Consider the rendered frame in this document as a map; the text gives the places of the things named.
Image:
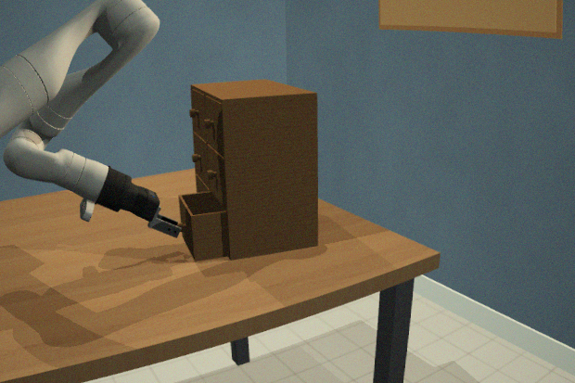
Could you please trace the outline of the brown wooden chest of drawers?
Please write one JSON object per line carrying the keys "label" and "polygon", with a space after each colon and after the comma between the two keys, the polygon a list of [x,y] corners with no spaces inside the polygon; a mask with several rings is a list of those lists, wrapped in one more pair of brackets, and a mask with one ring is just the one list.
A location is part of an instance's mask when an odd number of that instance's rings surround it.
{"label": "brown wooden chest of drawers", "polygon": [[[222,103],[230,261],[318,246],[317,93],[269,80],[190,84]],[[196,88],[197,87],[197,88]]]}

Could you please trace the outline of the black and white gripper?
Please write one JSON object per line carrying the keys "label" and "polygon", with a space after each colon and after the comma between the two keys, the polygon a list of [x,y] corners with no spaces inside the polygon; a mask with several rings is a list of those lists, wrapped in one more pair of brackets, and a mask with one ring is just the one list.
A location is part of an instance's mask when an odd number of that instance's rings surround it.
{"label": "black and white gripper", "polygon": [[177,221],[159,214],[161,207],[156,192],[134,185],[131,176],[97,161],[85,159],[72,192],[83,198],[80,217],[84,221],[90,221],[94,206],[98,204],[116,212],[129,211],[149,221],[149,228],[169,236],[177,238],[181,231],[181,227],[176,226]]}

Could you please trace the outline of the dark brown drawer front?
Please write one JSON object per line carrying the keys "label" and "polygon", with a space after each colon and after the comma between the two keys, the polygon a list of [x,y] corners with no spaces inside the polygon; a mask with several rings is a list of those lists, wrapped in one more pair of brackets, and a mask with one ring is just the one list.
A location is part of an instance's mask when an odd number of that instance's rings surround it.
{"label": "dark brown drawer front", "polygon": [[177,226],[195,262],[230,256],[227,212],[211,191],[179,195],[179,206]]}
{"label": "dark brown drawer front", "polygon": [[210,188],[226,207],[224,158],[210,145],[208,147],[207,179],[210,180]]}
{"label": "dark brown drawer front", "polygon": [[208,187],[203,183],[203,181],[198,177],[197,174],[196,174],[196,177],[197,177],[197,191],[198,191],[198,193],[208,192],[209,191]]}
{"label": "dark brown drawer front", "polygon": [[206,139],[206,129],[203,121],[205,120],[204,94],[191,89],[192,109],[189,110],[190,118],[193,118],[193,128]]}
{"label": "dark brown drawer front", "polygon": [[195,154],[192,155],[193,162],[196,163],[196,171],[202,179],[209,185],[207,179],[208,161],[207,161],[207,144],[199,135],[194,132]]}
{"label": "dark brown drawer front", "polygon": [[207,129],[207,140],[220,152],[224,153],[222,103],[205,96],[206,120],[204,128]]}

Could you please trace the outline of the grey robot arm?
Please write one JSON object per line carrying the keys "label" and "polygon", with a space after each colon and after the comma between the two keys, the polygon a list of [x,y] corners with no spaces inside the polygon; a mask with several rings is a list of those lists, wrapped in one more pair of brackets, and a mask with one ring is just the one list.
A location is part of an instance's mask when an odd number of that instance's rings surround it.
{"label": "grey robot arm", "polygon": [[[159,18],[141,0],[95,0],[1,65],[0,138],[20,124],[4,151],[7,168],[17,176],[73,191],[85,158],[66,149],[47,152],[45,147],[148,45],[159,27]],[[112,51],[95,66],[66,75],[78,46],[95,32]]]}

